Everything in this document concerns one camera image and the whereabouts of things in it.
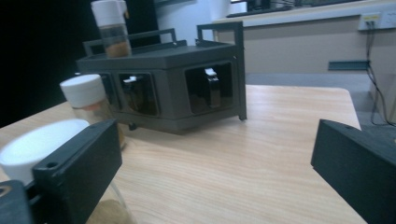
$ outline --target cable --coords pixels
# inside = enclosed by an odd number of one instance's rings
[[[375,97],[374,97],[374,104],[373,104],[373,109],[372,109],[372,114],[371,114],[371,122],[374,125],[380,125],[380,126],[390,125],[390,126],[396,127],[396,123],[388,121],[385,98],[384,98],[384,95],[382,94],[381,90],[378,88],[378,86],[376,84],[374,69],[371,66],[370,57],[371,57],[371,50],[372,50],[372,47],[374,44],[374,39],[375,39],[375,24],[373,21],[369,21],[369,22],[366,22],[366,25],[368,28],[367,39],[366,39],[366,60],[367,60],[368,66],[367,66],[366,71],[367,71],[367,76],[370,78],[373,85],[375,86]],[[377,104],[378,104],[378,95],[382,101],[382,109],[384,111],[384,118],[385,118],[384,119],[385,123],[381,123],[381,124],[374,122],[375,110],[376,110]]]

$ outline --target wooden table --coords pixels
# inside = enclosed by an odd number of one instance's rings
[[[0,147],[73,117],[64,103],[18,121]],[[245,121],[183,135],[122,126],[115,181],[139,223],[365,223],[310,164],[319,119],[360,127],[346,90],[247,86]]]

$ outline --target white lid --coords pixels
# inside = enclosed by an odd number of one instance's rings
[[[125,23],[122,14],[126,11],[126,4],[123,0],[93,1],[91,8],[99,27]]]
[[[2,148],[0,165],[9,178],[27,185],[33,166],[88,126],[84,119],[66,119],[34,129]]]
[[[92,105],[106,98],[105,87],[97,74],[72,77],[60,85],[64,97],[74,108]]]

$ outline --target glass jar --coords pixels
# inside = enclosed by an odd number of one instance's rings
[[[90,124],[112,119],[110,105],[106,98],[105,86],[98,74],[79,75],[63,81],[61,89],[64,97],[72,106],[79,119],[85,119]],[[118,125],[120,147],[125,146],[125,137]]]
[[[123,17],[128,15],[125,1],[93,1],[91,6],[107,58],[130,56],[131,45]]]
[[[87,224],[107,223],[137,224],[114,181],[110,183],[105,194],[87,220]]]

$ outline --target white container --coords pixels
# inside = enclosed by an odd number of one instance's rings
[[[106,98],[105,87],[98,74],[72,77],[63,81],[60,86],[77,118],[85,119],[90,124],[113,118]],[[120,125],[119,138],[120,147],[123,147],[125,138]]]
[[[67,119],[34,129],[2,148],[0,165],[10,179],[20,180],[26,186],[33,181],[32,168],[37,163],[88,126],[86,120]],[[137,222],[112,181],[87,223],[135,224]]]
[[[122,0],[91,2],[93,16],[101,34],[107,58],[131,55],[131,45],[125,26],[126,4]]]
[[[28,185],[33,166],[88,126],[86,120],[67,119],[34,129],[2,148],[0,165],[10,179]]]

